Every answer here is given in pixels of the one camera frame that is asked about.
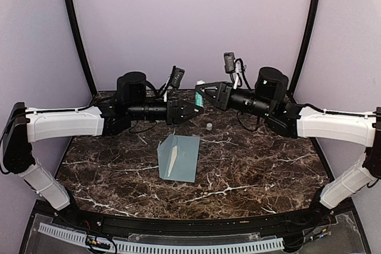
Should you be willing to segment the teal paper envelope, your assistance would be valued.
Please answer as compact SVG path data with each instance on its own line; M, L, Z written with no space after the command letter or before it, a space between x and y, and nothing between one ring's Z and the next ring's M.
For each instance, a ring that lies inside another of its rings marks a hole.
M200 137L169 135L157 148L159 176L163 180L194 183L199 157ZM172 148L178 153L171 176L167 177Z

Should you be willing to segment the beige ornate letter paper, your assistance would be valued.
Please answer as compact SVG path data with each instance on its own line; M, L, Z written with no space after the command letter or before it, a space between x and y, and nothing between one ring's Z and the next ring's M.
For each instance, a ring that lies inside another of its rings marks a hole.
M170 160L168 162L169 165L168 165L167 177L171 176L173 167L174 167L176 159L177 159L177 153L178 153L178 145L176 145L172 148Z

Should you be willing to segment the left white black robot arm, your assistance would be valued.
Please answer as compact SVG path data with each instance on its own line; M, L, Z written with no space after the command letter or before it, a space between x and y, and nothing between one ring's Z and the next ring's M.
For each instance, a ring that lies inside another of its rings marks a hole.
M156 89L140 71L117 79L116 92L85 107L64 109L27 108L14 104L1 134L1 173L16 174L45 198L71 228L84 223L84 215L72 204L68 190L54 179L32 154L32 143L73 136L113 136L134 121L163 121L177 126L201 114L194 103L169 97L169 87L178 89L184 71L174 67L167 82Z

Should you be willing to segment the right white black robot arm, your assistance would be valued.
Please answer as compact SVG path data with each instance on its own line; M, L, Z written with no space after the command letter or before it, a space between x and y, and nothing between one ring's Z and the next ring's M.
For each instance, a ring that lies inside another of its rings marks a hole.
M273 67L259 70L253 90L226 81L198 84L195 90L213 107L234 109L262 118L276 134L289 138L325 138L363 145L365 154L316 194L304 222L319 225L327 210L337 207L365 185L380 179L380 109L351 113L285 102L288 77Z

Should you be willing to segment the white green glue stick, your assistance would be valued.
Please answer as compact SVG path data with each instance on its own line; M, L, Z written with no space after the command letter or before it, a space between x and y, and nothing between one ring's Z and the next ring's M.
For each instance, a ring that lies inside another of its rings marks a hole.
M203 80L198 80L196 82L196 85L202 85L202 84L205 84L205 82ZM195 105L197 106L200 106L200 107L204 107L204 98L202 97L202 95L197 92L197 90L195 89Z

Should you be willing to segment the black front rail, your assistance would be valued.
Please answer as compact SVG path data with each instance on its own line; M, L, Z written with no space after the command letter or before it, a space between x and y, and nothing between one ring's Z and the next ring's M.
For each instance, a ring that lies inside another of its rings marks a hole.
M77 209L68 213L56 213L54 222L115 237L127 237L131 234L212 236L251 232L259 232L262 235L284 234L288 236L329 222L327 218L318 221L314 218L308 218L307 215L308 211L303 209L261 217L175 220L123 217Z

